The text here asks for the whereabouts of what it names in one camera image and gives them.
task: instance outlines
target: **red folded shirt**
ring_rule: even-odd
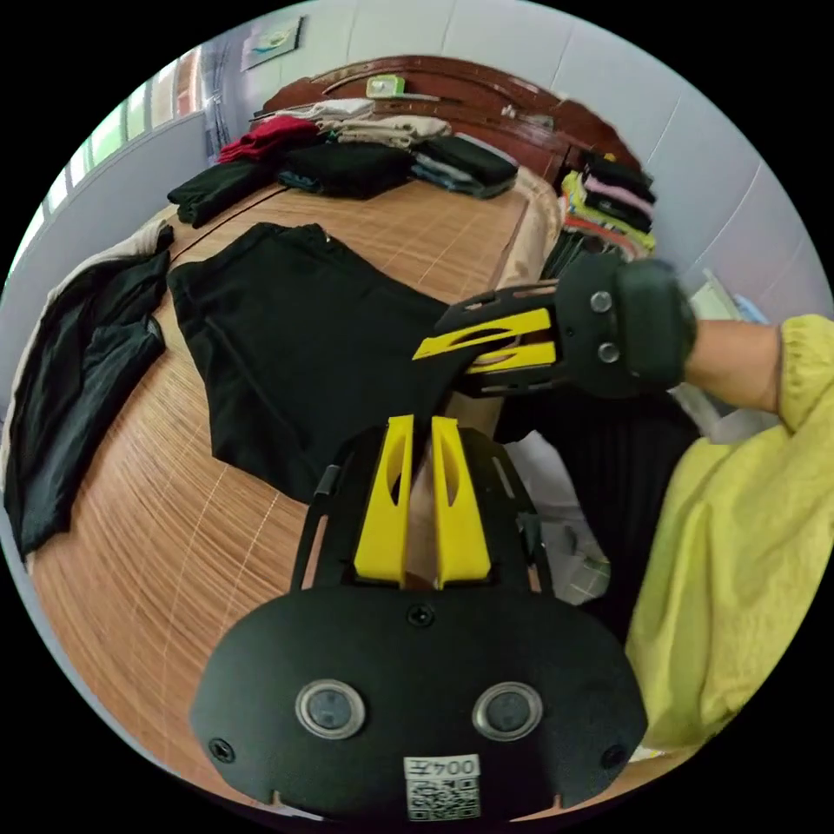
[[[318,136],[314,122],[295,116],[274,116],[247,134],[226,145],[217,157],[218,162],[235,159],[260,161],[265,155],[287,145],[297,147],[299,141]]]

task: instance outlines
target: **wooden headboard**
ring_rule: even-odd
[[[455,131],[490,142],[549,182],[564,169],[578,167],[583,149],[614,154],[618,162],[640,169],[617,131],[587,107],[499,69],[456,58],[376,58],[300,78],[268,99],[253,121],[327,98],[362,98],[369,77],[387,74],[405,79],[407,95],[434,100],[380,99],[378,115],[414,113],[444,119]]]

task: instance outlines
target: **yellow sleeve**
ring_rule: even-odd
[[[794,434],[817,406],[830,407],[834,397],[834,321],[802,315],[782,325],[782,374],[779,415]]]

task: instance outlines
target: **picture frame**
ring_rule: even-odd
[[[298,49],[303,17],[273,23],[250,35],[243,44],[243,72]]]

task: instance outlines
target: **bamboo mat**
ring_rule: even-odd
[[[395,280],[457,301],[495,285],[527,206],[520,192],[479,202],[421,182],[361,204],[270,192],[208,229],[174,219],[174,266],[257,222],[317,222]],[[32,581],[70,661],[125,730],[183,778],[253,804],[205,759],[188,710],[222,634],[288,588],[305,507],[211,457],[205,391],[169,296],[156,317],[168,349],[98,449],[71,532],[35,555]]]

